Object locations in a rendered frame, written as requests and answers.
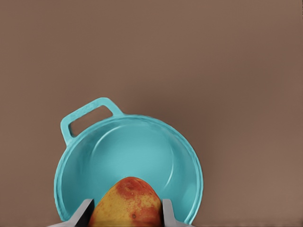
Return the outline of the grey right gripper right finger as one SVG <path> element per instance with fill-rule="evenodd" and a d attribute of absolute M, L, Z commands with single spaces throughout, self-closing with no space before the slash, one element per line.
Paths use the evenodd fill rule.
<path fill-rule="evenodd" d="M 162 200 L 164 227 L 194 227 L 180 221 L 177 221 L 174 216 L 174 210 L 170 199 Z"/>

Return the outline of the orange-yellow potato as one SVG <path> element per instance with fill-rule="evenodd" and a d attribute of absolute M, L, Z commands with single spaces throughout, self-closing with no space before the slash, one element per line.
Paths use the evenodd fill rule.
<path fill-rule="evenodd" d="M 89 227 L 163 227 L 161 199 L 144 180 L 126 177 L 103 196 Z"/>

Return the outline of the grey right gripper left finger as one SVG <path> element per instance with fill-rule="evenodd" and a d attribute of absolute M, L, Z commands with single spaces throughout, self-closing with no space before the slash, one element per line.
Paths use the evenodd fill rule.
<path fill-rule="evenodd" d="M 85 199 L 68 221 L 50 225 L 48 227 L 88 227 L 93 211 L 94 200 Z"/>

